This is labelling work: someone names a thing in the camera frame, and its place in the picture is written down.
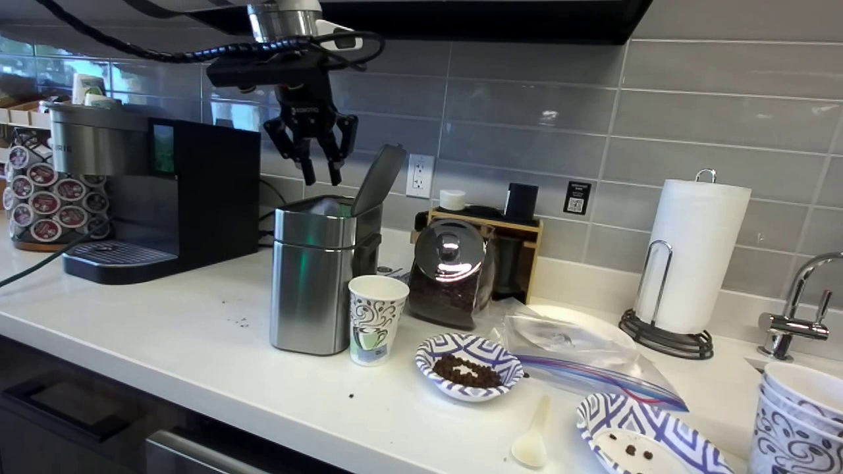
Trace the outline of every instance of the paper towel roll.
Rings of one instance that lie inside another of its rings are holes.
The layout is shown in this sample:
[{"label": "paper towel roll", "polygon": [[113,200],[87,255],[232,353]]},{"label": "paper towel roll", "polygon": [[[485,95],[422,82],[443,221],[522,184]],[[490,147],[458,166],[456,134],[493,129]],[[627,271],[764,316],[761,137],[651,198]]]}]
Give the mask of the paper towel roll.
[{"label": "paper towel roll", "polygon": [[746,187],[664,182],[651,242],[661,240],[672,258],[666,258],[664,245],[653,245],[635,303],[638,319],[674,334],[698,334],[709,327],[748,198],[751,190]]}]

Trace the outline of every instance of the plate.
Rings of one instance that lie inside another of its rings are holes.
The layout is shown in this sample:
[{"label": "plate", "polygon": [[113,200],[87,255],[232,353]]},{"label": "plate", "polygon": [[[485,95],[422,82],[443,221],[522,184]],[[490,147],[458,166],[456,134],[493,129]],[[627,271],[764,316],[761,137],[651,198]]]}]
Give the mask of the plate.
[{"label": "plate", "polygon": [[[477,377],[477,369],[490,369],[498,374],[495,387],[469,387],[453,379],[445,379],[435,371],[435,363],[443,358],[461,361],[456,363],[456,371],[464,377]],[[435,337],[424,342],[416,353],[416,369],[419,374],[437,387],[443,395],[464,403],[487,403],[508,390],[514,390],[524,379],[524,366],[516,356],[511,356],[506,348],[501,348],[493,340],[485,340],[479,334],[466,332],[448,332],[443,337]]]},{"label": "plate", "polygon": [[669,411],[624,395],[593,392],[577,406],[577,429],[606,471],[730,474],[722,453]]}]

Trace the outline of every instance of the spoon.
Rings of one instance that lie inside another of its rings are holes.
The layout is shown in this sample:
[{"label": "spoon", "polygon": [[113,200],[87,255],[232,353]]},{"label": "spoon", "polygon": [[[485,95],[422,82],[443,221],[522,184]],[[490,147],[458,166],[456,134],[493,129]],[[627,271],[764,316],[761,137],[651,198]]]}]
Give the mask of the spoon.
[{"label": "spoon", "polygon": [[508,456],[527,469],[543,469],[548,463],[548,448],[545,448],[548,411],[551,411],[551,398],[543,395],[535,403],[535,413],[527,432],[508,445]]}]

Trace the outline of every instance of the electrical outlet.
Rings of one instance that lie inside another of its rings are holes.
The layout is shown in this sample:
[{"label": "electrical outlet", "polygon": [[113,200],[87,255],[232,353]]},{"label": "electrical outlet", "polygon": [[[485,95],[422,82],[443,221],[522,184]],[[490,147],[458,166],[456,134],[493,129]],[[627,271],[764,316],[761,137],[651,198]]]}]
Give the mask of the electrical outlet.
[{"label": "electrical outlet", "polygon": [[590,182],[569,182],[569,190],[564,195],[564,213],[585,216],[590,198]]},{"label": "electrical outlet", "polygon": [[429,198],[432,155],[408,155],[406,163],[406,195]]}]

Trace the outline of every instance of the patterned paper cup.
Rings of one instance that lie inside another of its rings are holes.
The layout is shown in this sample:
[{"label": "patterned paper cup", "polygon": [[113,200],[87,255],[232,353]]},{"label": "patterned paper cup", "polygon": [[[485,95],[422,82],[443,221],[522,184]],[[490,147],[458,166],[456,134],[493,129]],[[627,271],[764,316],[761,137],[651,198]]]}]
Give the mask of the patterned paper cup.
[{"label": "patterned paper cup", "polygon": [[411,292],[406,282],[366,274],[348,282],[350,292],[350,358],[377,363],[390,356],[398,319]]}]

